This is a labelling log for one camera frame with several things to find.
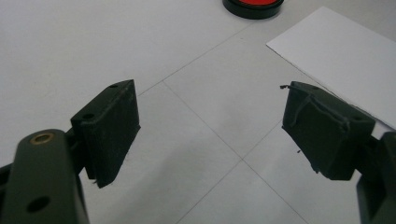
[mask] black ring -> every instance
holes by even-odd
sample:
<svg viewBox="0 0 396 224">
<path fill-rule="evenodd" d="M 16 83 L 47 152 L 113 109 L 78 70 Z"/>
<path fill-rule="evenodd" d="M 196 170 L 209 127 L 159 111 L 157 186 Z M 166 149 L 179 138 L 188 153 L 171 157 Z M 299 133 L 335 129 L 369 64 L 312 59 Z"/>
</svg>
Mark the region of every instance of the black ring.
<svg viewBox="0 0 396 224">
<path fill-rule="evenodd" d="M 238 0 L 222 0 L 222 2 L 225 8 L 236 16 L 251 20 L 262 20 L 275 16 L 279 12 L 283 0 L 261 6 L 245 4 Z"/>
</svg>

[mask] sheet of paper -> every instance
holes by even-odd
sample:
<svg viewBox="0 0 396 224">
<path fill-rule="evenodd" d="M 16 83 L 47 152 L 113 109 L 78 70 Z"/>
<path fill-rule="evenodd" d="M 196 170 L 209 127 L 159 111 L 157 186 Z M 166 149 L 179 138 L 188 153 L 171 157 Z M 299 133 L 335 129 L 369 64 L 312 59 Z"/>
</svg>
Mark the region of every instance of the sheet of paper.
<svg viewBox="0 0 396 224">
<path fill-rule="evenodd" d="M 329 91 L 395 129 L 395 42 L 321 7 L 267 46 Z"/>
</svg>

